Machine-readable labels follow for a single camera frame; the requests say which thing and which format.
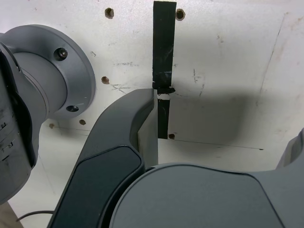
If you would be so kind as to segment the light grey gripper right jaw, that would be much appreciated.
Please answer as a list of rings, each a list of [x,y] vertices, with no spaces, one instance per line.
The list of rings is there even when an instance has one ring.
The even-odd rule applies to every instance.
[[[301,228],[304,134],[288,144],[287,166],[257,172],[196,164],[158,165],[119,199],[112,228]]]

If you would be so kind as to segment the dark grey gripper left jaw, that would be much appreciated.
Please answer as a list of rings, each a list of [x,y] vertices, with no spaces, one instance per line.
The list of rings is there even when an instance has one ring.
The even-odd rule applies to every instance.
[[[154,108],[154,90],[134,90],[107,107],[94,124],[48,224],[107,228],[128,186],[145,173],[138,131]]]

